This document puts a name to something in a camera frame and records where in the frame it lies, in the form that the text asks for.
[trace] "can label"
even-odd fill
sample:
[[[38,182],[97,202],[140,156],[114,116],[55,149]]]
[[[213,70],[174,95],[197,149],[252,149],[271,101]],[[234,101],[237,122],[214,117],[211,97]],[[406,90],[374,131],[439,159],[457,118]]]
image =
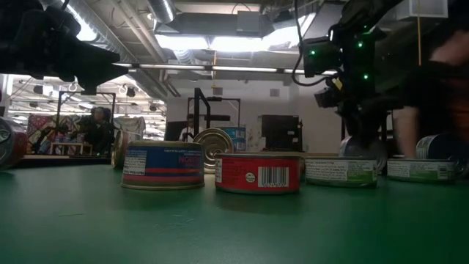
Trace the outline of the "can label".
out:
[[[376,161],[305,159],[306,179],[374,183],[377,181]]]
[[[225,131],[228,136],[232,139],[245,139],[246,138],[246,129],[245,128],[221,128]]]
[[[454,165],[450,162],[388,161],[388,176],[450,180],[454,178]]]
[[[233,139],[234,150],[246,151],[246,140],[245,139]]]
[[[201,149],[129,146],[125,154],[124,179],[148,181],[203,180]]]
[[[294,158],[217,158],[215,185],[244,191],[297,191],[300,160]]]

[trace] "red label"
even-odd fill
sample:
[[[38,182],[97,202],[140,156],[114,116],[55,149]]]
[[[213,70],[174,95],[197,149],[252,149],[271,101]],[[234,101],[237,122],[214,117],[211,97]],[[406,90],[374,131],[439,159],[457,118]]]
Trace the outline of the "red label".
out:
[[[300,160],[294,158],[217,158],[215,185],[244,191],[298,191]]]

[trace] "green label can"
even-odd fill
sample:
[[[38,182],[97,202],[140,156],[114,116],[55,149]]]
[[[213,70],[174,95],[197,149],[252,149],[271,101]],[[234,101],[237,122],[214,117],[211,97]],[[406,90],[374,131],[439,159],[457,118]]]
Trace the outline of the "green label can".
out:
[[[447,183],[454,180],[454,162],[446,160],[389,160],[388,177],[419,183]]]
[[[375,187],[377,162],[365,158],[305,158],[306,182],[324,186]]]

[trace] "barcode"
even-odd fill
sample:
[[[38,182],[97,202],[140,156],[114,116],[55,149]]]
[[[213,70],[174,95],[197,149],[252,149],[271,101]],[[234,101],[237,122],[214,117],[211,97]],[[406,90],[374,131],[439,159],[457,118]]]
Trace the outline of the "barcode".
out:
[[[287,167],[259,167],[259,187],[288,187]]]
[[[245,149],[244,143],[236,143],[236,149],[237,150],[244,150]]]
[[[447,178],[448,177],[448,170],[445,166],[438,167],[438,178]]]

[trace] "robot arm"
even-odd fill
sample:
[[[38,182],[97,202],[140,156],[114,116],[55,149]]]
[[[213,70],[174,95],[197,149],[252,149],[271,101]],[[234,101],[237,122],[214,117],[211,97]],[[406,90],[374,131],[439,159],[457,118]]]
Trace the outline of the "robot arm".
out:
[[[337,74],[326,78],[327,87],[315,97],[320,107],[337,107],[349,135],[364,147],[377,137],[388,110],[397,99],[375,92],[374,47],[385,34],[377,22],[403,0],[350,0],[340,21],[329,35],[303,41],[305,76],[314,77],[326,70]]]

